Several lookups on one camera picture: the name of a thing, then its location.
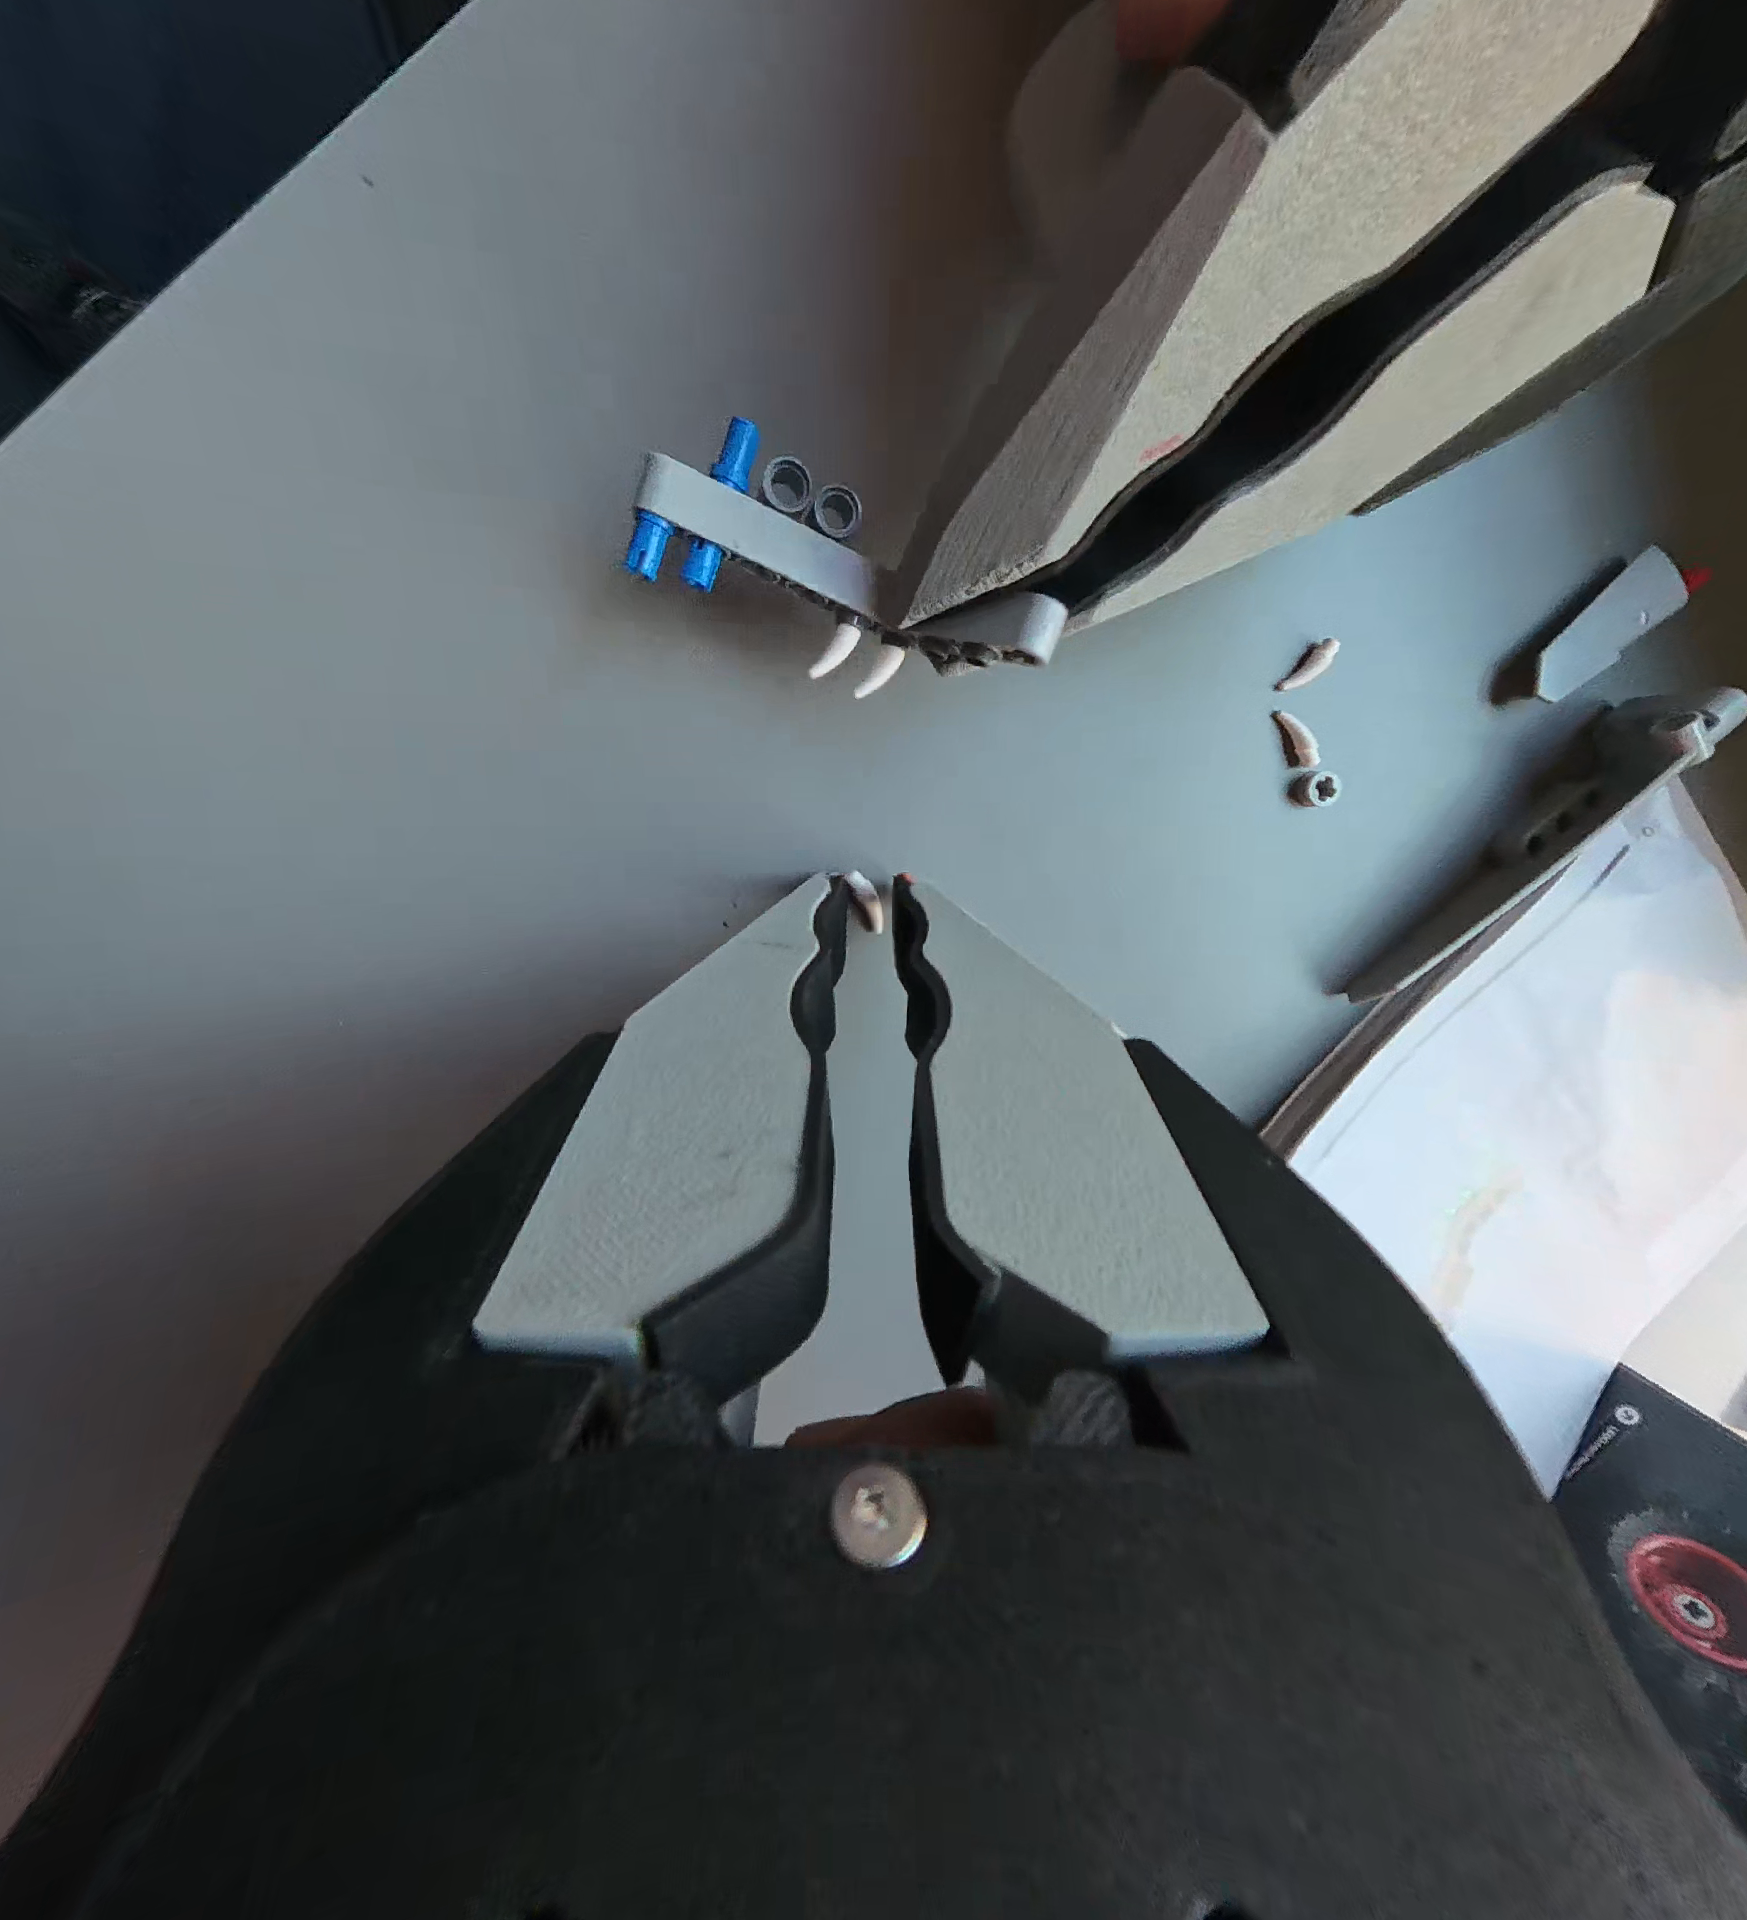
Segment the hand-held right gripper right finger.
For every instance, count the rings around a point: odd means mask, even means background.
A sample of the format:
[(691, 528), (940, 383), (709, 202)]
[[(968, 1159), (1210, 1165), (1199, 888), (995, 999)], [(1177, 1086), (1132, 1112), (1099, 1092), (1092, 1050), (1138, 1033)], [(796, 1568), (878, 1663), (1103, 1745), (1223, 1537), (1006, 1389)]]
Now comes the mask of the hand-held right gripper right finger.
[(1157, 1361), (1245, 1358), (1267, 1313), (1115, 1023), (895, 877), (906, 1206), (943, 1386), (1013, 1446), (1181, 1446)]

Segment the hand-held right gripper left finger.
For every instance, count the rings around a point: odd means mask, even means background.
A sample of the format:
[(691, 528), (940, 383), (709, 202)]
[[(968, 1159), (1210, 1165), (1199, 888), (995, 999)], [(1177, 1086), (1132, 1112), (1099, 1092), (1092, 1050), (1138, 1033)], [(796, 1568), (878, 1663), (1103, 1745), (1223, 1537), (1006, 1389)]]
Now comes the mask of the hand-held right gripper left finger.
[(828, 1303), (853, 888), (810, 877), (611, 1038), (471, 1319), (482, 1352), (738, 1400)]

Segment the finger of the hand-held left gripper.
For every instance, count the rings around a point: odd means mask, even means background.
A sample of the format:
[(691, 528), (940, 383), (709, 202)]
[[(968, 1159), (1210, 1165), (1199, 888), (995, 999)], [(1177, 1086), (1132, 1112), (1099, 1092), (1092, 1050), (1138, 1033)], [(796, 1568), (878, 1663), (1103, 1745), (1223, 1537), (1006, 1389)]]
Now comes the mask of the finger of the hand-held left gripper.
[(1652, 4), (1327, 4), (1281, 120), (1174, 69), (1068, 211), (1045, 296), (899, 561), (924, 626), (1084, 550), (1276, 348), (1389, 278), (1576, 109)]
[(1174, 542), (1151, 542), (1151, 550), (1099, 584), (1062, 584), (1066, 631), (1138, 611), (1382, 492), (1620, 317), (1649, 290), (1670, 219), (1673, 202), (1641, 181), (1583, 183), (1530, 237), (1386, 347), (1278, 462), (1205, 490), (1169, 525)]

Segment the grey bent lego beam assembly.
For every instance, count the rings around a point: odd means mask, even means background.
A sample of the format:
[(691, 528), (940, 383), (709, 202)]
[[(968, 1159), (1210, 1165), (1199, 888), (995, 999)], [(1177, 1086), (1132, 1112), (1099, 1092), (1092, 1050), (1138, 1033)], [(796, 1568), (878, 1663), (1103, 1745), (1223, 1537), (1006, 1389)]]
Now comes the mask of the grey bent lego beam assembly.
[(671, 548), (680, 548), (680, 584), (709, 593), (724, 569), (746, 569), (830, 620), (830, 639), (810, 663), (822, 681), (864, 655), (853, 699), (870, 699), (924, 658), (940, 679), (984, 665), (1047, 665), (1068, 625), (1045, 592), (968, 599), (952, 611), (906, 611), (895, 569), (864, 556), (859, 492), (814, 482), (792, 456), (758, 456), (758, 430), (730, 419), (709, 467), (650, 450), (630, 498), (624, 569), (655, 584)]

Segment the small grey lego panel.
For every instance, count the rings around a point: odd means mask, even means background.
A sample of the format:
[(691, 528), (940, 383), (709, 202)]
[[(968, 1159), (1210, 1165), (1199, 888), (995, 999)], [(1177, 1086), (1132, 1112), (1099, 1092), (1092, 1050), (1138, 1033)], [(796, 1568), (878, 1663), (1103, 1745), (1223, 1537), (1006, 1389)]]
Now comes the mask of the small grey lego panel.
[(1678, 561), (1659, 545), (1610, 565), (1493, 665), (1486, 707), (1565, 701), (1610, 674), (1636, 640), (1673, 620), (1711, 579), (1711, 565)]

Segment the long grey lego part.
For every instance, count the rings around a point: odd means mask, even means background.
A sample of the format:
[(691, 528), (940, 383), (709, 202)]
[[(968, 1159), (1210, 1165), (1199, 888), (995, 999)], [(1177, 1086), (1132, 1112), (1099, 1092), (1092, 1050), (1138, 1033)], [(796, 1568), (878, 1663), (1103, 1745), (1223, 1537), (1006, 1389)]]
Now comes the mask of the long grey lego part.
[(1344, 984), (1349, 1006), (1413, 986), (1506, 915), (1540, 898), (1583, 843), (1631, 802), (1714, 758), (1747, 719), (1742, 687), (1638, 695), (1602, 707), (1565, 758), (1565, 777), (1530, 796), (1526, 812), (1491, 843), (1485, 870), (1422, 926)]

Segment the black lego set box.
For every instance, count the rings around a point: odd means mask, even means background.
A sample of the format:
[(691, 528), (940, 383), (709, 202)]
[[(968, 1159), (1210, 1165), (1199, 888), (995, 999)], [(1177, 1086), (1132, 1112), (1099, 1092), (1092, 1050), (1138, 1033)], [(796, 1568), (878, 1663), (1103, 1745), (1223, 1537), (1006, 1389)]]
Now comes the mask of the black lego set box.
[(1747, 1439), (1616, 1367), (1553, 1505), (1659, 1723), (1747, 1834)]

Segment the person's left hand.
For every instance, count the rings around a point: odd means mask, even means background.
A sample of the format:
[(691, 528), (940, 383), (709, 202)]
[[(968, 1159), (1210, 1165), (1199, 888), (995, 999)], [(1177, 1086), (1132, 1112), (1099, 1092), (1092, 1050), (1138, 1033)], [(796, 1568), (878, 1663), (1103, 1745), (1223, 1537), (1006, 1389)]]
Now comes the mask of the person's left hand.
[(1115, 54), (1134, 69), (1174, 69), (1228, 16), (1228, 0), (1115, 0)]

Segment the open instruction booklet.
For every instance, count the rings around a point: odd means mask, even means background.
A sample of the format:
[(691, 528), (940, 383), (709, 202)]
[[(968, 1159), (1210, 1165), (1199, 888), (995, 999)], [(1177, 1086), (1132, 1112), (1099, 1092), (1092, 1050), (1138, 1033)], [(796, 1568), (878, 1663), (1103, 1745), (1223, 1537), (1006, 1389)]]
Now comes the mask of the open instruction booklet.
[(1686, 787), (1376, 1002), (1265, 1142), (1553, 1491), (1631, 1340), (1747, 1227), (1747, 895)]

